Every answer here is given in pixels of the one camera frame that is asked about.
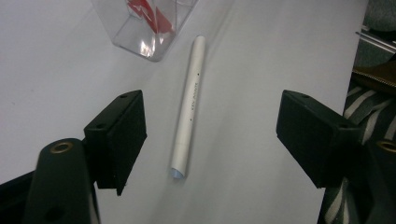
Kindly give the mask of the clear plastic organizer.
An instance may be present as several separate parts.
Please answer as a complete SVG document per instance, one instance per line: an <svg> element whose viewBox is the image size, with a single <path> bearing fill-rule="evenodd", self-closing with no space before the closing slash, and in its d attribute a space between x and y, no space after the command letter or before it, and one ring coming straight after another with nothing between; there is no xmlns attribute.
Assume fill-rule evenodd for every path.
<svg viewBox="0 0 396 224"><path fill-rule="evenodd" d="M91 0L113 45L152 62L160 61L198 0L148 0L172 23L174 32L155 34L147 22L128 6L127 0Z"/></svg>

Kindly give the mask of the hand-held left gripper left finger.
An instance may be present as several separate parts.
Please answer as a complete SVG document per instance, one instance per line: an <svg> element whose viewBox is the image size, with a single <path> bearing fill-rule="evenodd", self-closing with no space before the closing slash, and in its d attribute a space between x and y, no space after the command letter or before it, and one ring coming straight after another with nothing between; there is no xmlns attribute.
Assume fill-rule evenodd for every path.
<svg viewBox="0 0 396 224"><path fill-rule="evenodd" d="M143 92L116 97L85 128L92 178L121 196L147 138Z"/></svg>

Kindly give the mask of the brown jacket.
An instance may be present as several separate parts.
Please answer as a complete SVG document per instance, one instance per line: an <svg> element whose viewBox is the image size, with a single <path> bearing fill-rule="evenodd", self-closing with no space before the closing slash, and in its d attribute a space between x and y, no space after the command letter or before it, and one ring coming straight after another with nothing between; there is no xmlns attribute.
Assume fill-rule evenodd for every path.
<svg viewBox="0 0 396 224"><path fill-rule="evenodd" d="M396 61L373 67L355 66L351 79L364 87L396 97Z"/></svg>

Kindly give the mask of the metal floor rail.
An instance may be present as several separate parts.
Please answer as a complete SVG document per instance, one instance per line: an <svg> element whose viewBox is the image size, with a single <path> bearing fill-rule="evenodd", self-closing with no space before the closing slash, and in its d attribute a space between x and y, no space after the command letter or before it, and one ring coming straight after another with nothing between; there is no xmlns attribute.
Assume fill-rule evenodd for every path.
<svg viewBox="0 0 396 224"><path fill-rule="evenodd" d="M396 54L396 30L380 31L367 26L363 26L357 35L361 40L383 49L392 54Z"/></svg>

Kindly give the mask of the white board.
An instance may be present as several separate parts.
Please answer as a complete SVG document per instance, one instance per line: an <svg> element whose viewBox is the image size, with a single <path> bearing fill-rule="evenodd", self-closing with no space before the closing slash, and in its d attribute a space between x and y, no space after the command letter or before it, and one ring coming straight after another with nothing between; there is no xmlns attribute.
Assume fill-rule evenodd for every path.
<svg viewBox="0 0 396 224"><path fill-rule="evenodd" d="M163 59L115 47L91 0L0 1L0 184L116 96L144 95L147 140L103 224L316 224L323 192L276 137L283 90L345 104L363 0L198 0ZM191 49L205 38L186 175L171 174Z"/></svg>

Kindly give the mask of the red pen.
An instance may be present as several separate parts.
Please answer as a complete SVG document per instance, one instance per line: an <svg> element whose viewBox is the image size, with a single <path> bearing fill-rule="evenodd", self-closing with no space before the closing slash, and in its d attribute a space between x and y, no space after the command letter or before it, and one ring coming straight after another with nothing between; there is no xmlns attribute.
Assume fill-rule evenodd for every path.
<svg viewBox="0 0 396 224"><path fill-rule="evenodd" d="M143 18L155 34L173 33L172 23L157 8L152 8L148 0L127 0L127 6Z"/></svg>

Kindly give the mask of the striped clothing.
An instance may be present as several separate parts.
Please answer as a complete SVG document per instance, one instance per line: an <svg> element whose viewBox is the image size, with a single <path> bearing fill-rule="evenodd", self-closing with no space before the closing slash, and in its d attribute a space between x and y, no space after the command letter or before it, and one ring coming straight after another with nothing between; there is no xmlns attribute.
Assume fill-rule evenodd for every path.
<svg viewBox="0 0 396 224"><path fill-rule="evenodd" d="M359 142L387 139L396 142L396 96L351 84L343 116L362 128ZM344 178L337 188L325 190L318 224L350 224Z"/></svg>

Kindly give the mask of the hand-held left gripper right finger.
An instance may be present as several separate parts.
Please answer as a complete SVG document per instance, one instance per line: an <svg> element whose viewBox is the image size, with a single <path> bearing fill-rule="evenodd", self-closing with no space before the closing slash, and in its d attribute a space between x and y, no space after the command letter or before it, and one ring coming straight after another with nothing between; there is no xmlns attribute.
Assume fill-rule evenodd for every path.
<svg viewBox="0 0 396 224"><path fill-rule="evenodd" d="M276 135L314 185L328 188L346 175L360 128L316 99L284 90Z"/></svg>

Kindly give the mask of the white pen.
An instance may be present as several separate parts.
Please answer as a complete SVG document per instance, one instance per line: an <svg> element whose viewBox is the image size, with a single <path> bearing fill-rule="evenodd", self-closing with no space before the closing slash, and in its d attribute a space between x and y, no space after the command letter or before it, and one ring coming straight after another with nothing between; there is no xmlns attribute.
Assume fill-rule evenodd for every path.
<svg viewBox="0 0 396 224"><path fill-rule="evenodd" d="M192 44L190 64L177 124L175 147L171 162L171 174L176 179L184 178L186 175L194 113L197 105L204 58L205 38L199 35L194 39Z"/></svg>

